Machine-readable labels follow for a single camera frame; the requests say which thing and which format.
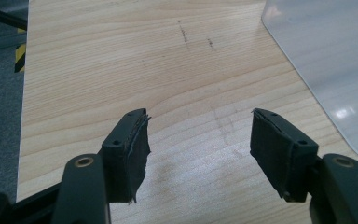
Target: wood grain surface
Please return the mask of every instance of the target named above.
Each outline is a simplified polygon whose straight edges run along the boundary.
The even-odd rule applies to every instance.
[[[144,107],[145,181],[137,204],[111,204],[114,222],[310,223],[309,201],[281,200],[250,156],[252,110],[281,114],[320,156],[358,156],[263,26],[264,5],[31,0],[18,200]]]

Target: yellow black hazard tape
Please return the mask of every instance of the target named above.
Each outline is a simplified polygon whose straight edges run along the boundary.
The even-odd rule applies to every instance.
[[[18,33],[25,32],[22,29],[18,30]],[[22,44],[16,48],[16,63],[14,65],[14,72],[23,72],[25,70],[25,51],[26,44]]]

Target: scratch mark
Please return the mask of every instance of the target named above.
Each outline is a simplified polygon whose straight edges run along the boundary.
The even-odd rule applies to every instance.
[[[225,144],[226,147],[229,146],[229,142],[227,140],[227,135],[228,135],[228,132],[225,130],[225,124],[223,123],[222,119],[220,119],[218,116],[217,116],[217,113],[216,113],[216,110],[213,109],[213,118],[214,120],[216,121],[216,124],[218,126],[218,129],[219,129],[219,132],[220,134],[222,135],[223,137],[223,142]]]
[[[211,47],[212,50],[216,50],[213,46],[213,42],[210,38],[208,38],[209,47]]]
[[[185,44],[186,44],[186,47],[188,48],[188,44],[187,44],[187,33],[186,31],[183,29],[182,25],[179,23],[179,27],[180,27],[180,31],[182,32],[182,36],[183,36],[183,39],[185,40]]]

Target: clear acrylic panel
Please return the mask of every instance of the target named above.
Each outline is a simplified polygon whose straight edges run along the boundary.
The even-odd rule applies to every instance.
[[[268,0],[262,19],[358,153],[358,0]]]

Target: light wood tabletop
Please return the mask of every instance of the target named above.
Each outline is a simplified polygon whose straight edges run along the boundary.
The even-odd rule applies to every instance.
[[[146,108],[146,177],[117,223],[310,223],[250,155],[255,107],[291,121],[319,155],[358,160],[261,21],[265,1],[31,0],[18,200],[96,153]]]

